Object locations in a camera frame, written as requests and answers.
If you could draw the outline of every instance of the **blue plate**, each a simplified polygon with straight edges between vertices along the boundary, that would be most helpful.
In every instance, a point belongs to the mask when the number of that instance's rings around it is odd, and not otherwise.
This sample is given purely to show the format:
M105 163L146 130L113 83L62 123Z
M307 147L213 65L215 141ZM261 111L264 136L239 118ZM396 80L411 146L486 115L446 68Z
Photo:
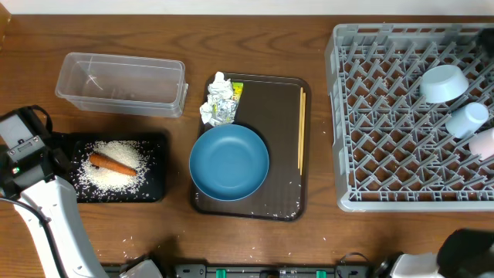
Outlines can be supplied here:
M189 160L191 176L207 196L236 201L261 186L269 170L268 150L247 127L226 124L199 137Z

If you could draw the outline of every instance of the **white cup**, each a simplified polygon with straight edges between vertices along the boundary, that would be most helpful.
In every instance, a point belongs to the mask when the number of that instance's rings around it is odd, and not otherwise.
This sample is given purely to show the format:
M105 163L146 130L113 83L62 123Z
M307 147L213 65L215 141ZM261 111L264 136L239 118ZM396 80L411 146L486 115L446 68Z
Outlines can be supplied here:
M481 161L492 157L494 155L494 128L477 134L470 140L469 147L472 154L480 154Z
M420 94L428 103L444 103L459 97L469 88L469 80L453 65L436 66L422 75Z
M484 104L469 103L451 116L446 122L446 130L461 139L474 134L489 119L489 110Z

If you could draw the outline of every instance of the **wooden table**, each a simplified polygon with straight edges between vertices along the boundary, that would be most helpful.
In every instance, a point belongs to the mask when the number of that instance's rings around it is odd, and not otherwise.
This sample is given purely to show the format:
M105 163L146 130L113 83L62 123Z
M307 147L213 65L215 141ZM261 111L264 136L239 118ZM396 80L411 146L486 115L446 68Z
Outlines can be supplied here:
M0 113L38 104L60 132L164 131L171 143L167 197L155 204L82 204L102 263L154 252L163 263L332 264L348 252L377 262L402 250L436 252L461 227L494 230L494 214L346 213L336 205L332 119L323 52L348 22L494 22L493 18L390 16L14 15L0 53ZM178 119L82 112L55 96L67 53L177 59L190 84ZM200 215L188 202L188 156L207 78L218 70L298 76L312 91L308 207L294 223ZM0 276L42 277L36 249L11 205L0 204Z

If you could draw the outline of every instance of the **chopstick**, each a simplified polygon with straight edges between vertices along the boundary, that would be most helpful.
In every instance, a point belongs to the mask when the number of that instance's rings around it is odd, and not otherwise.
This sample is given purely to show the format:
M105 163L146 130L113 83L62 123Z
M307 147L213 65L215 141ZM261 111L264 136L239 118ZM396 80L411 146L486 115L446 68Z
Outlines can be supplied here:
M298 152L298 165L297 169L300 169L300 143L302 142L302 107L303 107L303 88L300 87L300 110L299 110L299 152Z
M302 143L300 144L300 175L302 175L302 169L303 169L303 140L304 140L304 133L306 129L306 94L303 93L302 95L302 133L300 137L302 138Z

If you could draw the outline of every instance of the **orange carrot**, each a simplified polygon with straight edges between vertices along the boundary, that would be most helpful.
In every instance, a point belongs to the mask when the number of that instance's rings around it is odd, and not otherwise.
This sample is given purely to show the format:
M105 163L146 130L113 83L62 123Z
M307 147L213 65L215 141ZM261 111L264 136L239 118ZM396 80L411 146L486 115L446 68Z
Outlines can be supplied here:
M98 167L103 167L111 171L115 171L124 175L137 175L137 172L121 163L118 163L111 158L106 158L100 154L91 154L90 162Z

